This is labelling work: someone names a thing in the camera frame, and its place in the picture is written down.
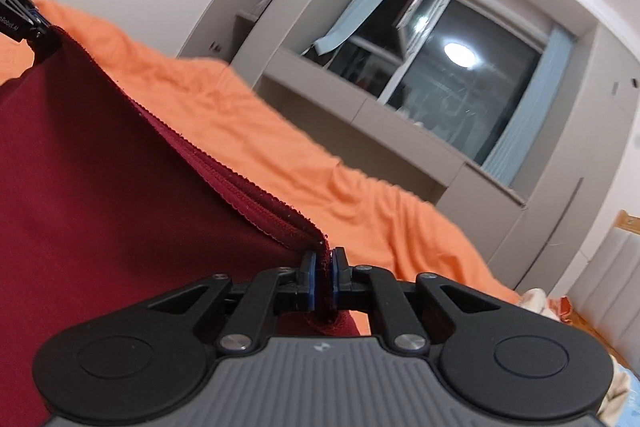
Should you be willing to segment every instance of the orange blanket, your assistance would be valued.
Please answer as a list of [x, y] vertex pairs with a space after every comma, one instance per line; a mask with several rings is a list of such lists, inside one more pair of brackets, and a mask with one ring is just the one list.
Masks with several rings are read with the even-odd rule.
[[[213, 158], [302, 212], [332, 246], [346, 248], [350, 264], [382, 266], [403, 280], [432, 271], [517, 300], [431, 204], [347, 168], [259, 99], [225, 63], [167, 58], [104, 20], [52, 0], [34, 1], [129, 96]], [[2, 38], [0, 83], [19, 76], [32, 60], [25, 43]]]

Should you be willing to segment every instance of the metal screw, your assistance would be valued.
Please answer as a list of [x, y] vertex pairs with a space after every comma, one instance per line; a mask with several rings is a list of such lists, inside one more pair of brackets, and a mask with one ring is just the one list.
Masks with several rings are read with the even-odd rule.
[[394, 344], [404, 351], [418, 351], [427, 344], [427, 341], [415, 333], [403, 333], [394, 339]]
[[220, 339], [220, 346], [229, 351], [244, 351], [251, 346], [251, 339], [242, 333], [232, 333]]

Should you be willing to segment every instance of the red fabric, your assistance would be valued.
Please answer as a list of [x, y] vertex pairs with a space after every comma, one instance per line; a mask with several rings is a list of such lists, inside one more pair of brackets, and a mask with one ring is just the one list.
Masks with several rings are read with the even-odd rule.
[[[63, 328], [210, 273], [297, 266], [322, 233], [136, 105], [61, 30], [0, 86], [0, 426], [46, 411], [31, 360]], [[332, 326], [357, 334], [348, 317]]]

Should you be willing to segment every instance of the upholstered headboard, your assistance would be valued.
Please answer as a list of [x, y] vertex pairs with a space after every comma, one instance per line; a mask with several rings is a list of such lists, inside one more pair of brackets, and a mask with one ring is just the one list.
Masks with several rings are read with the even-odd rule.
[[620, 212], [569, 297], [575, 310], [640, 372], [640, 218]]

